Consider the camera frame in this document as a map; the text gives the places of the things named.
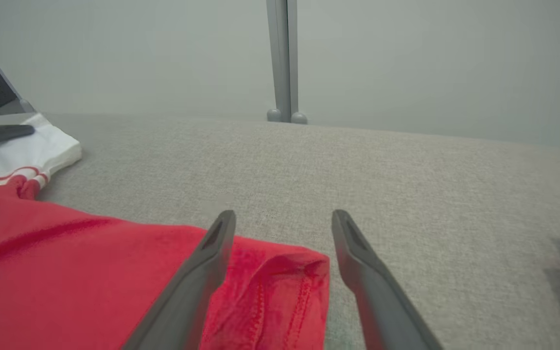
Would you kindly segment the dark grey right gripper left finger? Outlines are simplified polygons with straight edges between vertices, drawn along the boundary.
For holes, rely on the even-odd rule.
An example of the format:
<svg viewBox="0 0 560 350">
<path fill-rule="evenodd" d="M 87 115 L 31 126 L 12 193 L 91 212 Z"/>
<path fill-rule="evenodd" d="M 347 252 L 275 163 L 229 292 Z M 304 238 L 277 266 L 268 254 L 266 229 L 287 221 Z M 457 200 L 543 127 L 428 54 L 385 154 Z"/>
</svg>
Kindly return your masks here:
<svg viewBox="0 0 560 350">
<path fill-rule="evenodd" d="M 236 214 L 221 212 L 133 330 L 123 350 L 197 350 L 213 293 L 224 283 Z"/>
</svg>

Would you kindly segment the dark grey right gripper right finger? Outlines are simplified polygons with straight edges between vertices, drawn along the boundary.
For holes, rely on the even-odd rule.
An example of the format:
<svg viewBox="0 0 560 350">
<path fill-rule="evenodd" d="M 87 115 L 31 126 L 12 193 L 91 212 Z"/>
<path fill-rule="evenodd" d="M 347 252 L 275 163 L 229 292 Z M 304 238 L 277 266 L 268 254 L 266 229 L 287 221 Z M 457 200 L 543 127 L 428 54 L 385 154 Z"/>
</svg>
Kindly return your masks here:
<svg viewBox="0 0 560 350">
<path fill-rule="evenodd" d="M 344 284 L 355 295 L 367 350 L 443 347 L 351 215 L 336 209 L 331 229 Z"/>
</svg>

